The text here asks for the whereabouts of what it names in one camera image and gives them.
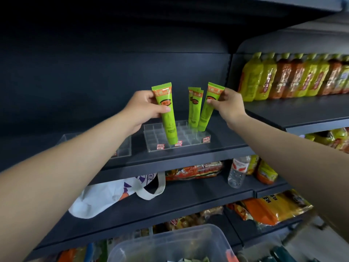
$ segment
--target clear acrylic organizer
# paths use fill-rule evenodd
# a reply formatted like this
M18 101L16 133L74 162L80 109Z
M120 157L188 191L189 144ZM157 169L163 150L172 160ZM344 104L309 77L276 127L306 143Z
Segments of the clear acrylic organizer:
M57 145L62 142L71 140L72 138L78 136L80 133L82 132L64 134L58 141ZM111 158L130 156L131 154L131 136L129 136L124 140L124 142L120 145L119 149L116 150L115 154Z
M176 121L178 143L169 145L162 123L143 126L148 152L179 148L183 146L205 144L211 142L211 134L200 132L189 127L187 120Z

